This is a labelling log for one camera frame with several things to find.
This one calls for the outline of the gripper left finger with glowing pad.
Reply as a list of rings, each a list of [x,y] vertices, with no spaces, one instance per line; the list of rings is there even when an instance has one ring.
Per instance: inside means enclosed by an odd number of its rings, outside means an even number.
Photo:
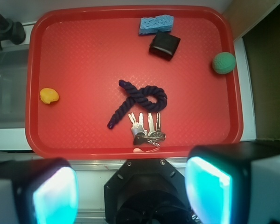
[[[78,204],[67,160],[0,161],[0,224],[73,224]]]

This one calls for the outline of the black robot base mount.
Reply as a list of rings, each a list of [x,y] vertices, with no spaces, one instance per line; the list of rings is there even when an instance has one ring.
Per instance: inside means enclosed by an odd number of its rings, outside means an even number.
[[[165,159],[126,160],[104,185],[109,224],[195,224],[185,178]]]

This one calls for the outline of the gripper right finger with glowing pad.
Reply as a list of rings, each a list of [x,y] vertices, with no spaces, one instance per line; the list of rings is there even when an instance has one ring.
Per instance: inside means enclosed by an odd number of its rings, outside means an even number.
[[[280,142],[195,146],[185,187],[204,224],[280,224]]]

